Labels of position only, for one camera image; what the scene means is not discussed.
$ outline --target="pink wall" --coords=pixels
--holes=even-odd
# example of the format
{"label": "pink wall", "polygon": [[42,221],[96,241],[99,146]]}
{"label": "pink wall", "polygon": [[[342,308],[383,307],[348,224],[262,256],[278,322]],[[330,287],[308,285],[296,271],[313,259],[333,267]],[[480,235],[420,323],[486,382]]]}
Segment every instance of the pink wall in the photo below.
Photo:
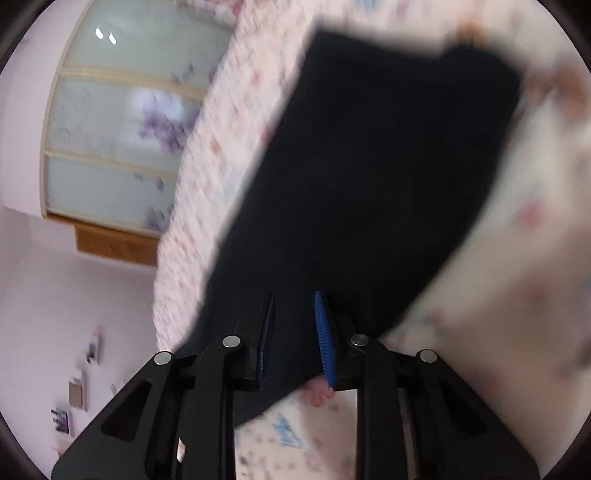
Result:
{"label": "pink wall", "polygon": [[[5,250],[0,241],[0,252]],[[68,379],[82,366],[88,412],[73,410],[79,433],[156,351],[152,323],[154,269],[129,267],[39,245],[27,248],[0,303],[0,411],[21,446],[50,476],[50,410],[67,405]],[[100,365],[86,365],[92,331],[103,336]]]}
{"label": "pink wall", "polygon": [[0,204],[0,301],[30,242],[27,216]]}

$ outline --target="bed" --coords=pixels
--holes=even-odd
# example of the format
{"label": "bed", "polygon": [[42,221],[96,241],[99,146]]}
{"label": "bed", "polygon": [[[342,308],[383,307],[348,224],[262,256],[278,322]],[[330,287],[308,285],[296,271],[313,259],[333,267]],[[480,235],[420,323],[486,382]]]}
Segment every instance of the bed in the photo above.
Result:
{"label": "bed", "polygon": [[[247,0],[187,142],[158,250],[154,323],[173,350],[191,330],[208,272],[297,81],[311,25],[438,51],[458,34],[516,62],[527,81],[502,168],[468,239],[384,336],[433,348],[484,398],[542,476],[591,404],[589,72],[534,0]],[[580,79],[569,102],[565,80]],[[323,378],[236,431],[238,478],[353,478],[355,394]]]}

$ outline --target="wooden cabinet base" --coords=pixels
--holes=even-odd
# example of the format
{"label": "wooden cabinet base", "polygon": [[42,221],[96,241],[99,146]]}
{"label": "wooden cabinet base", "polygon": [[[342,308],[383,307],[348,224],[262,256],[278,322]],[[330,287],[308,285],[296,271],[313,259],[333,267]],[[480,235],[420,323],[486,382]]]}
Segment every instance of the wooden cabinet base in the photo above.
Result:
{"label": "wooden cabinet base", "polygon": [[158,239],[120,232],[49,213],[49,220],[69,223],[76,231],[79,252],[141,265],[156,266]]}

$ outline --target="black fabric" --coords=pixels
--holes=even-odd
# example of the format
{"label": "black fabric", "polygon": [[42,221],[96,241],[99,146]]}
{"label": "black fabric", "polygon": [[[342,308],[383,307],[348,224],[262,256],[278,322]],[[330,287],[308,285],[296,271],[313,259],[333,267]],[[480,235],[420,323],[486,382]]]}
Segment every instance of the black fabric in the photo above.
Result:
{"label": "black fabric", "polygon": [[236,395],[238,423],[321,372],[314,290],[372,336],[400,318],[482,207],[519,86],[467,47],[427,57],[315,36],[180,349],[231,333],[237,292],[275,293],[267,384]]}

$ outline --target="purple floral print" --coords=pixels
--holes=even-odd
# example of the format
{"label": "purple floral print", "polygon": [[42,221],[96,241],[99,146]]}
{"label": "purple floral print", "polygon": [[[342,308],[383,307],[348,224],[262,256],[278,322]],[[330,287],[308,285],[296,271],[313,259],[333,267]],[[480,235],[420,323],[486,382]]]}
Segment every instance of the purple floral print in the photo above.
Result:
{"label": "purple floral print", "polygon": [[156,137],[163,152],[170,154],[182,151],[184,141],[193,129],[200,108],[191,111],[185,121],[170,120],[156,111],[144,112],[144,121],[139,131],[141,138]]}

